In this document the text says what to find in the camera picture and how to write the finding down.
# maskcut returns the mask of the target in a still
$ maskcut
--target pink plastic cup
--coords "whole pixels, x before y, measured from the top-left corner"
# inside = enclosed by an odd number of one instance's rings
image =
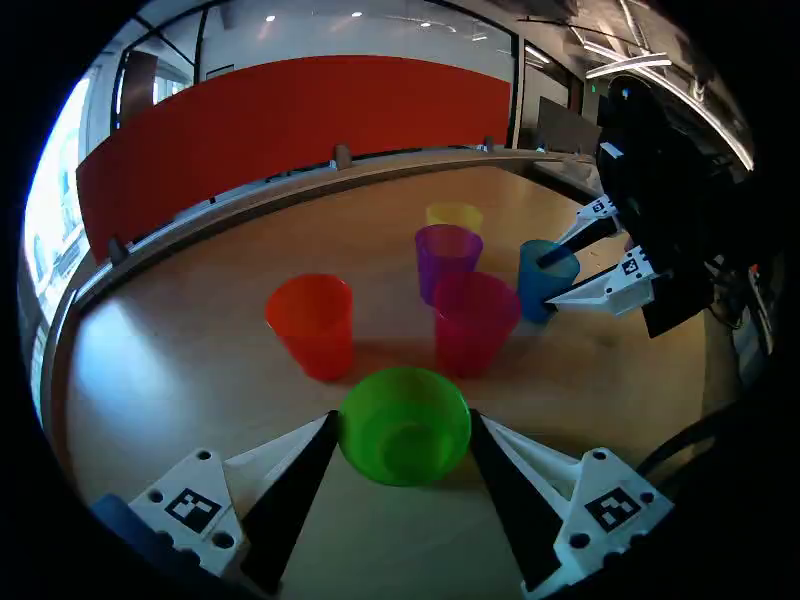
[[[436,287],[436,361],[458,377],[477,377],[519,322],[514,290],[485,273],[451,273]]]

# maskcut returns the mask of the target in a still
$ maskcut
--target ceiling light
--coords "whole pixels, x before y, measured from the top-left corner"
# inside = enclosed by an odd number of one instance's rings
[[[545,64],[550,62],[549,58],[547,58],[544,54],[542,54],[540,52],[536,52],[536,50],[534,50],[530,46],[525,46],[525,52],[527,52],[528,54],[532,54],[533,56],[535,56],[536,58],[538,58],[540,61],[542,61]]]
[[[613,50],[609,50],[608,48],[604,48],[599,44],[595,44],[594,42],[585,42],[583,47],[596,54],[600,54],[605,56],[606,58],[610,58],[614,61],[621,61],[626,60],[627,57],[623,56],[622,54],[617,54]],[[694,110],[698,115],[703,117],[703,119],[711,125],[712,129],[716,131],[720,137],[725,140],[725,143],[728,144],[733,153],[742,161],[742,164],[748,171],[753,170],[753,157],[747,152],[745,147],[741,144],[741,142],[736,139],[736,137],[728,131],[728,129],[720,123],[719,119],[711,113],[705,106],[697,102],[694,98],[692,98],[689,94],[684,92],[678,86],[673,84],[667,78],[662,77],[658,73],[655,73],[652,69],[648,69],[647,67],[633,67],[632,69],[642,77],[649,79],[653,83],[656,83],[663,87],[665,90],[672,92],[675,96],[677,96],[681,101],[683,101],[689,108]]]
[[[619,71],[627,71],[634,67],[668,67],[672,61],[667,56],[666,52],[657,52],[656,54],[643,54],[642,56],[635,56],[633,58],[626,58],[625,60],[618,60],[609,65],[603,65],[596,69],[586,71],[586,79],[594,79],[603,75],[610,75],[611,73],[618,73]]]

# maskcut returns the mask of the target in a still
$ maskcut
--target wall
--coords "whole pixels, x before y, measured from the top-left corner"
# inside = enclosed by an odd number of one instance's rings
[[[508,128],[510,84],[430,61],[316,56],[215,77],[143,111],[78,167],[93,254],[236,186],[354,155],[477,145]],[[202,132],[202,143],[198,143]]]
[[[569,92],[563,85],[541,73],[536,67],[525,67],[525,95],[522,104],[522,127],[535,130],[539,126],[539,99],[544,96],[567,106]]]
[[[276,10],[275,20],[268,23],[265,15],[272,9],[261,2],[238,0],[227,9],[232,13],[227,19],[209,16],[201,77],[230,64],[240,69],[306,56],[370,54],[428,60],[513,82],[508,34],[421,0],[385,1],[379,8],[371,7],[368,3],[365,14],[357,18],[350,16],[352,8],[314,14]],[[431,26],[423,28],[423,22]],[[476,34],[486,39],[472,41]]]

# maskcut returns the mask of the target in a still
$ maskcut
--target black cable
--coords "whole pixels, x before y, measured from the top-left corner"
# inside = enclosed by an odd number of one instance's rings
[[[712,306],[708,307],[708,312],[711,313],[711,316],[714,317],[717,320],[717,322],[721,323],[722,325],[725,325],[725,327],[728,327],[733,331],[742,328],[743,323],[741,317],[739,317],[739,321],[737,323],[731,323],[730,321],[723,319],[716,312],[714,312],[714,308]]]
[[[676,433],[658,448],[653,450],[636,468],[636,472],[645,477],[662,462],[674,456],[684,448],[715,437],[728,420],[731,407],[711,413]]]

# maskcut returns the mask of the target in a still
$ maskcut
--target glass wall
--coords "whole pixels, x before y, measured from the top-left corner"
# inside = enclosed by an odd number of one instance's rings
[[[443,63],[513,86],[514,43],[497,27],[424,0],[232,0],[209,12],[201,79],[292,58],[368,54]]]
[[[91,78],[75,86],[42,152],[25,208],[25,258],[49,324],[89,250],[78,204],[75,169],[81,119]]]
[[[549,56],[525,44],[525,84],[518,147],[535,150],[544,144],[539,135],[539,107],[546,98],[567,109],[571,75]]]

